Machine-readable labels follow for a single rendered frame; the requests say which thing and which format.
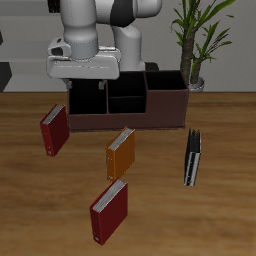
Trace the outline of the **green pot plant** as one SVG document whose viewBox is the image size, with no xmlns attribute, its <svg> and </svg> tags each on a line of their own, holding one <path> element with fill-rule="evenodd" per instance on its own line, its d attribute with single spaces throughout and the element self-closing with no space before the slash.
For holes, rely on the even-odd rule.
<svg viewBox="0 0 256 256">
<path fill-rule="evenodd" d="M 171 23 L 170 29 L 178 37 L 177 44 L 181 47 L 180 70 L 191 92 L 202 92 L 204 89 L 205 81 L 200 76 L 202 63 L 206 60 L 212 62 L 214 51 L 231 44 L 227 40 L 229 28 L 216 35 L 219 21 L 209 25 L 207 23 L 234 2 L 235 0 L 223 0 L 218 3 L 213 0 L 203 10 L 202 0 L 181 0 L 179 5 L 182 11 L 174 9 L 178 18 Z"/>
</svg>

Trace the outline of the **red book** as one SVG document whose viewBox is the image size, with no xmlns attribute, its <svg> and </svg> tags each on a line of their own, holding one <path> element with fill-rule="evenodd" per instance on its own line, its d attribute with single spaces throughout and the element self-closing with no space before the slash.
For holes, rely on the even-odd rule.
<svg viewBox="0 0 256 256">
<path fill-rule="evenodd" d="M 46 154 L 54 157 L 69 138 L 66 109 L 56 104 L 40 121 Z"/>
<path fill-rule="evenodd" d="M 128 184 L 116 178 L 90 205 L 93 239 L 103 245 L 128 214 Z"/>
</svg>

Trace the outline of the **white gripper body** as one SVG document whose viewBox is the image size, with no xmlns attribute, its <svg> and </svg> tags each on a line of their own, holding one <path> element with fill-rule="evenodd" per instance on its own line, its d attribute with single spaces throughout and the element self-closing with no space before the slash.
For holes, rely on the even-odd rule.
<svg viewBox="0 0 256 256">
<path fill-rule="evenodd" d="M 99 47 L 99 52 L 87 60 L 72 60 L 66 56 L 49 56 L 46 70 L 58 79 L 112 79 L 119 77 L 121 52 L 115 47 Z"/>
</svg>

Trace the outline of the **black book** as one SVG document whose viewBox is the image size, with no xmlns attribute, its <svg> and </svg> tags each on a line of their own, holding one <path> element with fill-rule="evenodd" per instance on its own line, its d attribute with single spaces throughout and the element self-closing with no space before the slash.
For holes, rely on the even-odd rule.
<svg viewBox="0 0 256 256">
<path fill-rule="evenodd" d="M 201 156 L 201 133 L 200 130 L 189 130 L 187 148 L 184 162 L 184 185 L 195 185 L 198 165 Z"/>
</svg>

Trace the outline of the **orange book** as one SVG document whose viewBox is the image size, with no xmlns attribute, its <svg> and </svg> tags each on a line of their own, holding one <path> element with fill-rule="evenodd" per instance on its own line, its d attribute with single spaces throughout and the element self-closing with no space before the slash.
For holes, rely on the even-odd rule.
<svg viewBox="0 0 256 256">
<path fill-rule="evenodd" d="M 135 161 L 135 130 L 125 127 L 106 145 L 107 179 L 120 178 Z"/>
</svg>

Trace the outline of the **dark brown desk caddy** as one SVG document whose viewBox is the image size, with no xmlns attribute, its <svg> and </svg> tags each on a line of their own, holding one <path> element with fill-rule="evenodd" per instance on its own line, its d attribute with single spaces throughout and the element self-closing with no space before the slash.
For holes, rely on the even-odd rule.
<svg viewBox="0 0 256 256">
<path fill-rule="evenodd" d="M 188 97 L 180 71 L 122 72 L 103 88 L 96 79 L 75 79 L 67 93 L 69 129 L 182 129 Z"/>
</svg>

